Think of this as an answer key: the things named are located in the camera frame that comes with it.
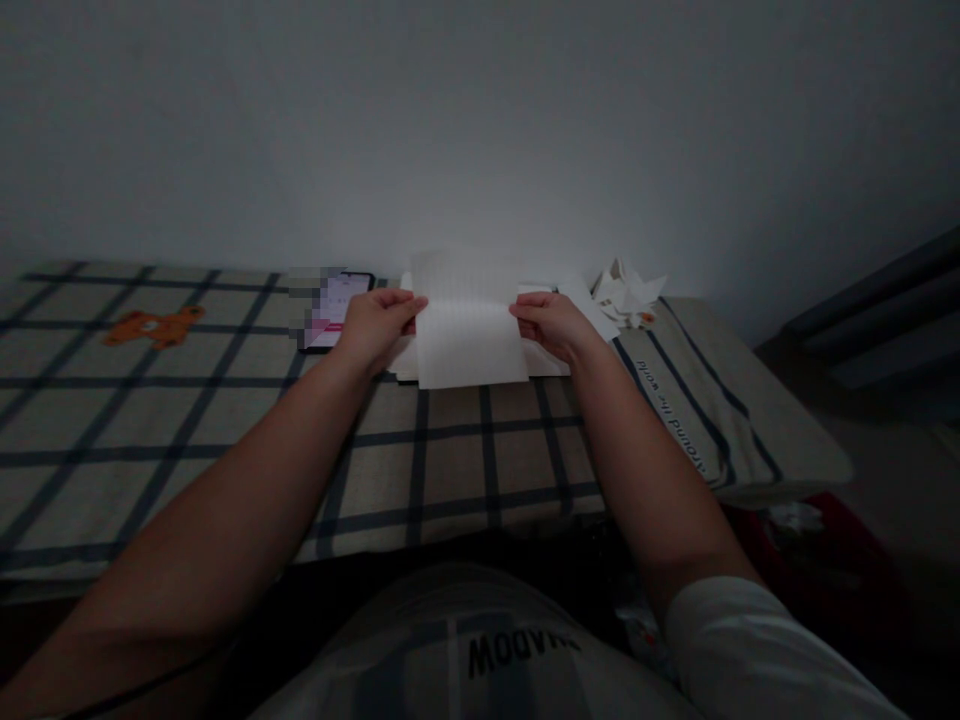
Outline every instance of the orange bear patch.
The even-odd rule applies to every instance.
[[[154,350],[183,345],[190,328],[203,316],[204,309],[198,305],[188,305],[175,315],[165,317],[134,310],[117,320],[103,344],[120,345],[128,340],[148,337],[156,340]]]

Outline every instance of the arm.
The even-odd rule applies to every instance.
[[[590,322],[562,295],[530,293],[517,303],[521,334],[570,365],[604,498],[661,621],[701,578],[762,585],[700,473]]]
[[[228,636],[299,547],[370,378],[425,305],[354,298],[336,348],[134,538],[0,693],[0,716],[85,707]]]

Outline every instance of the white wall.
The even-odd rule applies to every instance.
[[[452,244],[586,275],[623,253],[755,343],[960,222],[956,2],[13,0],[0,21],[6,275],[38,254],[396,274]]]

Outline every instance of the plaid tablecloth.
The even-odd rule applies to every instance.
[[[128,312],[185,306],[204,314],[182,345],[103,342]],[[849,477],[702,303],[665,309],[656,334],[615,345],[718,494],[784,499]],[[296,351],[292,314],[279,274],[56,263],[26,275],[0,324],[0,576],[101,573],[323,362]],[[422,391],[385,374],[296,561],[603,509],[568,379]]]

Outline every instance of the hand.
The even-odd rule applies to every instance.
[[[354,295],[334,352],[376,375],[386,366],[387,352],[397,338],[415,332],[414,318],[426,306],[425,297],[396,288]]]
[[[520,335],[536,340],[547,352],[568,365],[594,347],[603,347],[603,338],[566,295],[524,293],[510,306],[520,323]]]

